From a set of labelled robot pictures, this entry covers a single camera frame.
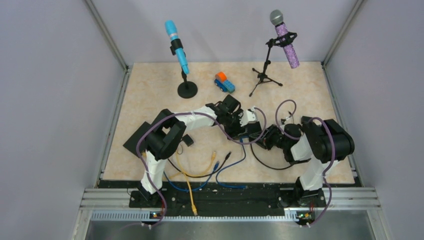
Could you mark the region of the small black wall plug adapter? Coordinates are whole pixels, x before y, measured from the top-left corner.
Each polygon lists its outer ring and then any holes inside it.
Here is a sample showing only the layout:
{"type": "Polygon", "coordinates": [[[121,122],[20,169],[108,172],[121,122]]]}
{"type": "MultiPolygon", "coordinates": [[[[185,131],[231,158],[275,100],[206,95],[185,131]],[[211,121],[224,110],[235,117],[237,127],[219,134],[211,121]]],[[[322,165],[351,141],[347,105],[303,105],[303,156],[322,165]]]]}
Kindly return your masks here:
{"type": "Polygon", "coordinates": [[[184,135],[179,143],[176,153],[181,155],[184,152],[184,145],[190,147],[194,144],[194,140],[188,135],[184,135]]]}

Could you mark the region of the large black network switch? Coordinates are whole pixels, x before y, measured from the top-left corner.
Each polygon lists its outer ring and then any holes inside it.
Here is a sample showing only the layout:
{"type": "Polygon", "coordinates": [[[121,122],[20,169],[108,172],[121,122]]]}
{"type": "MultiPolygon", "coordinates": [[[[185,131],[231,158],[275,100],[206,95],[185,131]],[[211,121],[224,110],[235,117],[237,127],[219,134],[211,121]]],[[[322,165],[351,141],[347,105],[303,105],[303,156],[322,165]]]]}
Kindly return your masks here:
{"type": "MultiPolygon", "coordinates": [[[[136,146],[142,136],[151,128],[151,124],[148,122],[144,122],[123,144],[123,147],[131,152],[137,158],[140,158],[137,154],[136,146]]],[[[143,140],[138,148],[140,154],[145,153],[146,151],[151,151],[152,148],[148,145],[147,139],[143,140]]]]}

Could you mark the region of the small black ribbed network switch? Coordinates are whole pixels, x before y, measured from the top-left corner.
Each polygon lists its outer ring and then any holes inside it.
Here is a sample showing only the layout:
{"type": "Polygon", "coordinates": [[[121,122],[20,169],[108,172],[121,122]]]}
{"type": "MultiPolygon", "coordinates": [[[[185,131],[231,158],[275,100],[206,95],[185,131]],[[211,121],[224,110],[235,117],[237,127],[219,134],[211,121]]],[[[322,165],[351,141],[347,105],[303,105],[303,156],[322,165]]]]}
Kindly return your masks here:
{"type": "Polygon", "coordinates": [[[263,129],[262,129],[259,121],[255,122],[255,123],[248,123],[247,125],[242,127],[241,133],[238,136],[240,138],[241,137],[249,137],[250,134],[262,132],[262,130],[263,129]]]}

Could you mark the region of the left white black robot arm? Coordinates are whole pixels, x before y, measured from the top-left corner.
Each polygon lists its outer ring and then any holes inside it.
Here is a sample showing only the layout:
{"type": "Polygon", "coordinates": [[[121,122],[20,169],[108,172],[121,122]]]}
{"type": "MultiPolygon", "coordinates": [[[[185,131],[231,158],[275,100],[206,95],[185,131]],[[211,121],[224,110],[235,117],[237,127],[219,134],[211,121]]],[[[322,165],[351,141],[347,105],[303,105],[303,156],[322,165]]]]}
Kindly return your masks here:
{"type": "Polygon", "coordinates": [[[141,200],[149,207],[160,202],[158,190],[162,188],[166,159],[176,152],[186,132],[218,126],[228,140],[236,142],[247,137],[252,128],[261,128],[258,112],[257,107],[243,110],[238,100],[227,95],[218,103],[208,103],[192,111],[173,113],[166,108],[152,123],[144,122],[125,143],[145,167],[138,186],[141,200]]]}

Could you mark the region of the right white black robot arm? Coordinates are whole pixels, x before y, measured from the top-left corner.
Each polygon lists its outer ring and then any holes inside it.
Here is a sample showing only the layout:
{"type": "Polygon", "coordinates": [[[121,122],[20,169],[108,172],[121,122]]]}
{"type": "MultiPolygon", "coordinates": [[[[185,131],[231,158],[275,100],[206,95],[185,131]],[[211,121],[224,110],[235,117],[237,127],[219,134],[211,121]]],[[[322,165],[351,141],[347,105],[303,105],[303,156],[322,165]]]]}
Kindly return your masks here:
{"type": "Polygon", "coordinates": [[[290,167],[308,164],[288,196],[299,206],[307,206],[318,197],[324,176],[355,150],[353,138],[334,119],[324,120],[318,125],[311,117],[303,116],[300,124],[272,124],[265,131],[254,132],[248,138],[265,150],[281,149],[290,167]]]}

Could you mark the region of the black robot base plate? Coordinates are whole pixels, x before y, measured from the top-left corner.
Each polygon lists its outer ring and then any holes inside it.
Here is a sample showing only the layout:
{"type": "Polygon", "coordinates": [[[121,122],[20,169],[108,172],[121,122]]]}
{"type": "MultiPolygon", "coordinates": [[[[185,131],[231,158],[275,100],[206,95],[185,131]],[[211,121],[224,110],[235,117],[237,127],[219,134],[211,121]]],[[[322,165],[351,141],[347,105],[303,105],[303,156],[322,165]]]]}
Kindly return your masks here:
{"type": "Polygon", "coordinates": [[[162,183],[160,189],[167,203],[167,217],[192,217],[194,203],[200,217],[266,217],[283,216],[288,209],[303,208],[306,212],[323,208],[327,200],[323,191],[318,197],[299,204],[291,201],[294,183],[231,183],[224,187],[214,182],[162,183]]]}

